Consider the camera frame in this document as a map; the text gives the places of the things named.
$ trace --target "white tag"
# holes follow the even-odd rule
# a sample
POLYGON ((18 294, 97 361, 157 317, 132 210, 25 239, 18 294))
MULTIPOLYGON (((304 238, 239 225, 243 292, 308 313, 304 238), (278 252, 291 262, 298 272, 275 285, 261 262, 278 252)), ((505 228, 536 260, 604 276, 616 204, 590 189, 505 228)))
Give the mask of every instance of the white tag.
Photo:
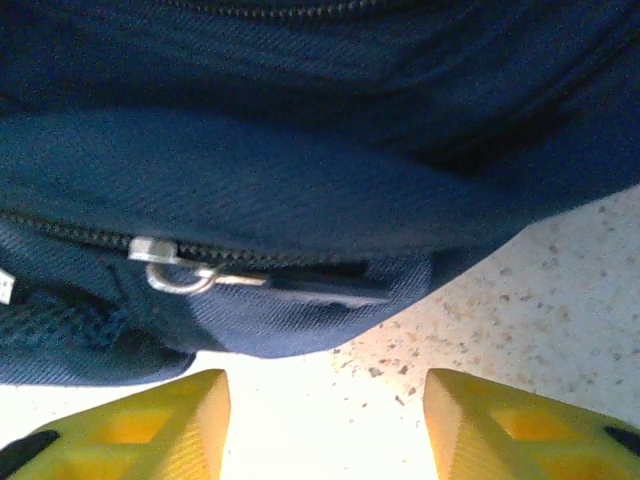
POLYGON ((0 303, 9 305, 11 303, 11 294, 13 293, 13 285, 16 283, 16 277, 5 272, 0 268, 0 303))

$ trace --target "white floor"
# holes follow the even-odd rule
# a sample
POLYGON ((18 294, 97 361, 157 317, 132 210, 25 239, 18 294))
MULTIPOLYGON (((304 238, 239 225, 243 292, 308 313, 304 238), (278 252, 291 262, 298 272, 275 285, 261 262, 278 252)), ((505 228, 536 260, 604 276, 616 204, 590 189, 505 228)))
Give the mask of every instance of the white floor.
MULTIPOLYGON (((333 352, 225 368, 223 479, 435 479, 421 415, 431 367, 468 371, 640 426, 640 188, 535 225, 333 352)), ((0 446, 142 388, 0 386, 0 446)))

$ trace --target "zipper pull ring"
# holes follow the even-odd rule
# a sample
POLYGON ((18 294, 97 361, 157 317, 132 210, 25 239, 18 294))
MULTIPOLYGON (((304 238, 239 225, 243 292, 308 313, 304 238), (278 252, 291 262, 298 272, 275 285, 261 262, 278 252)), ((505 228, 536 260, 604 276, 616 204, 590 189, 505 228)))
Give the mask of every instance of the zipper pull ring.
POLYGON ((146 262, 147 283, 154 290, 173 295, 193 295, 209 290, 216 284, 218 268, 192 262, 178 256, 178 246, 166 240, 136 237, 129 244, 130 260, 146 262), (196 277, 193 283, 178 283, 167 278, 164 265, 189 268, 196 277))

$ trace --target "blue fabric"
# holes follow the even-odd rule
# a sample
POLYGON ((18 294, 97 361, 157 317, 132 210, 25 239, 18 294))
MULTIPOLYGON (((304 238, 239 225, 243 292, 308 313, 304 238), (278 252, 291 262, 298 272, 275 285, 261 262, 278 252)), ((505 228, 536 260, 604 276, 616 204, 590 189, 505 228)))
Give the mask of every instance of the blue fabric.
POLYGON ((81 335, 69 351, 6 334, 0 381, 131 383, 201 349, 331 348, 531 222, 640 182, 637 2, 447 3, 330 24, 146 1, 0 7, 0 208, 364 259, 393 293, 357 310, 238 287, 176 297, 115 253, 0 224, 2 268, 104 302, 48 319, 33 297, 23 315, 81 335))

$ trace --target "yellow plastic object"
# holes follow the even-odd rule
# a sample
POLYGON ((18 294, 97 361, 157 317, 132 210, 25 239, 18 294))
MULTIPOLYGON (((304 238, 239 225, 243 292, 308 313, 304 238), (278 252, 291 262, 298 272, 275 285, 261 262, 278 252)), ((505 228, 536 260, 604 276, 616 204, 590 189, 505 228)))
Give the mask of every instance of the yellow plastic object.
POLYGON ((60 438, 12 480, 214 480, 230 414, 224 371, 185 377, 37 430, 60 438))
POLYGON ((640 431, 506 385, 431 370, 424 415, 440 480, 640 479, 640 431))

